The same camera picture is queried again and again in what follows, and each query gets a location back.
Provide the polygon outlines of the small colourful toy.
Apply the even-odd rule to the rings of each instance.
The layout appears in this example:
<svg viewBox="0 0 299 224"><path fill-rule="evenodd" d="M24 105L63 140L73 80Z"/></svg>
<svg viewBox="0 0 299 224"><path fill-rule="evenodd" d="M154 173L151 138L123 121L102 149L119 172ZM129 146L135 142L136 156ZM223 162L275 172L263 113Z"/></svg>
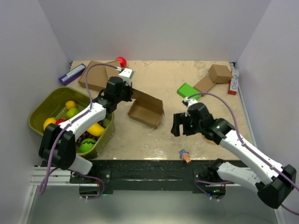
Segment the small colourful toy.
<svg viewBox="0 0 299 224"><path fill-rule="evenodd" d="M185 151L184 149L179 151L179 156L181 159L185 160L186 163L192 162L189 153L187 151Z"/></svg>

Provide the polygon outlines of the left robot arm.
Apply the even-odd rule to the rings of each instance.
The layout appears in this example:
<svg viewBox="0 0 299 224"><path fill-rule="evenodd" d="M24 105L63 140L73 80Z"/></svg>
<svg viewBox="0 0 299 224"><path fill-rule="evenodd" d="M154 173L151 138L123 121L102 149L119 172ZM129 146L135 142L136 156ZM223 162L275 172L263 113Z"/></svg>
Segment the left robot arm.
<svg viewBox="0 0 299 224"><path fill-rule="evenodd" d="M107 82L104 95L92 100L79 114L61 123L49 124L42 138L39 156L48 161L46 175L50 175L51 165L56 168L80 173L86 183L96 180L97 172L93 164L77 155L76 141L92 125L113 113L119 102L131 101L133 94L130 77L112 77Z"/></svg>

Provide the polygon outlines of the brown cardboard box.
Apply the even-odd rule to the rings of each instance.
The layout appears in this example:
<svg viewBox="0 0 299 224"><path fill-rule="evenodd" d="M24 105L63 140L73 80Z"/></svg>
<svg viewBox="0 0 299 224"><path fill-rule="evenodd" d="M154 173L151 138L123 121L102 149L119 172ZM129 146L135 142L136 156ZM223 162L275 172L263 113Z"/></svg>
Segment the brown cardboard box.
<svg viewBox="0 0 299 224"><path fill-rule="evenodd" d="M163 101L140 90L134 89L134 100L128 116L149 127L157 129L164 116Z"/></svg>

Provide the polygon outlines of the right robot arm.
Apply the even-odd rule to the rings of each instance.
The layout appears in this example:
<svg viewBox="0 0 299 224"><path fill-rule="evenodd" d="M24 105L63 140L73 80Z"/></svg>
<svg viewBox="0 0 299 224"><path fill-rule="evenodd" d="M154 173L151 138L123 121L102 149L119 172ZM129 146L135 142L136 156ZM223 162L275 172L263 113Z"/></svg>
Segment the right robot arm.
<svg viewBox="0 0 299 224"><path fill-rule="evenodd" d="M197 182L204 184L233 182L257 193L267 206L277 209L294 189L297 171L283 166L244 139L236 127L223 118L215 119L203 103L187 103L186 112L173 115L171 133L190 136L202 134L207 140L230 151L248 169L217 159Z"/></svg>

